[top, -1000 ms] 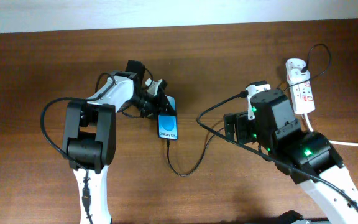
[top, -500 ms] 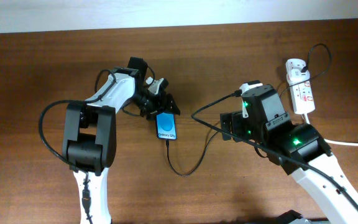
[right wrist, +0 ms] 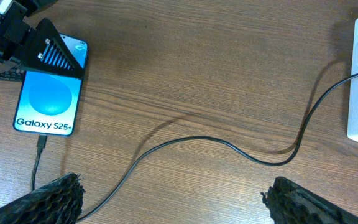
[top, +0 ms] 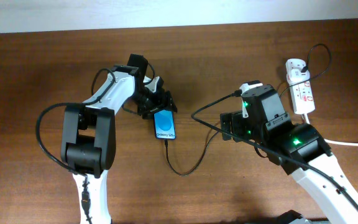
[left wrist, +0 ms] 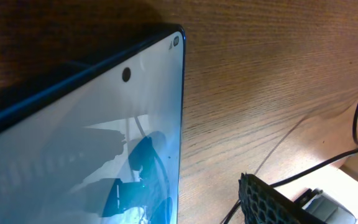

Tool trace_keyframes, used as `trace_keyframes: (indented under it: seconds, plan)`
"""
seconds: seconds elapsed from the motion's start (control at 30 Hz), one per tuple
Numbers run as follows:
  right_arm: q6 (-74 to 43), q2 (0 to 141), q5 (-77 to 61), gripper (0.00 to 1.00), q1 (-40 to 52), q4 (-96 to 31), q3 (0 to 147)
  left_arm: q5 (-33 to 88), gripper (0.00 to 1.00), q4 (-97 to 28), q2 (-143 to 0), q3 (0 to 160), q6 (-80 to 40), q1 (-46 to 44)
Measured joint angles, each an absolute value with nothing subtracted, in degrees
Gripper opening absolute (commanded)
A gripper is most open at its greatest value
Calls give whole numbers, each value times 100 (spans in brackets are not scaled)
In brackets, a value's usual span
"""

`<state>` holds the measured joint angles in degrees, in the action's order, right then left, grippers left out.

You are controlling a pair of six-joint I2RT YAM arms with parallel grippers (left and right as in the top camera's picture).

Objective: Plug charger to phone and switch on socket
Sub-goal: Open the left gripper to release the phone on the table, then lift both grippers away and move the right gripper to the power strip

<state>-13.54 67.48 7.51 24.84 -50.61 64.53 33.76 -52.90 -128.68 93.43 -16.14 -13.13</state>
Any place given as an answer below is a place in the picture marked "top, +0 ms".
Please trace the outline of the blue Galaxy smartphone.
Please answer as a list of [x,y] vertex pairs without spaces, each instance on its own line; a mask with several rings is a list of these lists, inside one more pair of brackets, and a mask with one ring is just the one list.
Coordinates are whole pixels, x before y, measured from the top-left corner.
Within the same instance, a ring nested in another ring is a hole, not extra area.
[[175,139],[175,123],[173,112],[161,110],[154,114],[155,137],[157,139]]

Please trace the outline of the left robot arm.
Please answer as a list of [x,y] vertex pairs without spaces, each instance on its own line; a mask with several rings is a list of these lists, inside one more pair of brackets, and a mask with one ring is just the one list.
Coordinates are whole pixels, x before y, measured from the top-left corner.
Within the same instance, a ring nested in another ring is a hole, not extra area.
[[61,158],[73,171],[80,201],[81,223],[111,223],[107,176],[116,154],[115,116],[132,99],[136,114],[152,119],[160,111],[177,111],[160,77],[147,78],[148,60],[131,54],[126,65],[108,70],[106,81],[80,105],[67,106],[63,120]]

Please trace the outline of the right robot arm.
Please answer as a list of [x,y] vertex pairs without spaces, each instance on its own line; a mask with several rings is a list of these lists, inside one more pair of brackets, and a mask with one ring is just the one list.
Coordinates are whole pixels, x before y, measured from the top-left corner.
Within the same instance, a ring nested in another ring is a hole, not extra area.
[[240,111],[222,113],[225,141],[253,140],[318,204],[331,223],[358,223],[358,193],[310,124],[294,124],[271,85],[245,83]]

